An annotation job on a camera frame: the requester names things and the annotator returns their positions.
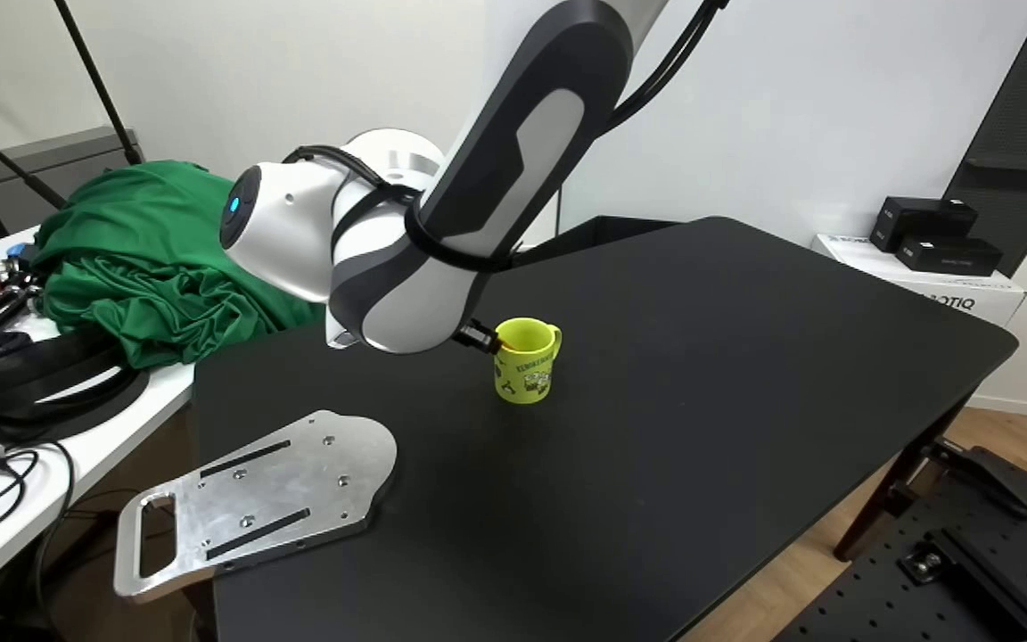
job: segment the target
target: black tabletop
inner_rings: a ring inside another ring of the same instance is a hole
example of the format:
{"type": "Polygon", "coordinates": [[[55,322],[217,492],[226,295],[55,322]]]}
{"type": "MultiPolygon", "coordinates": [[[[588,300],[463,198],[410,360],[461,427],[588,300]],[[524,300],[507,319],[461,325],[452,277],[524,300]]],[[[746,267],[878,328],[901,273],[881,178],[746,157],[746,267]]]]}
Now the black tabletop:
{"type": "Polygon", "coordinates": [[[490,282],[567,341],[549,404],[481,354],[333,354],[322,328],[196,370],[203,452],[311,409],[399,439],[373,528],[217,579],[226,642],[671,637],[1000,368],[1016,338],[708,219],[490,282]]]}

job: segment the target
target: white device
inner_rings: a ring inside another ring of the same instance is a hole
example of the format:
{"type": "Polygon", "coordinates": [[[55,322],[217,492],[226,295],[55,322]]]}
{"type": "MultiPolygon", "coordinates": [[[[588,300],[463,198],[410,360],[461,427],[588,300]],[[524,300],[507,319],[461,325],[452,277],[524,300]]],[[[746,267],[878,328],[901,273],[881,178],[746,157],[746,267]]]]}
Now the white device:
{"type": "Polygon", "coordinates": [[[701,0],[664,64],[622,99],[668,0],[557,0],[521,38],[448,162],[410,132],[251,168],[226,250],[257,277],[329,304],[329,341],[418,354],[452,338],[584,150],[641,111],[727,0],[701,0]]]}

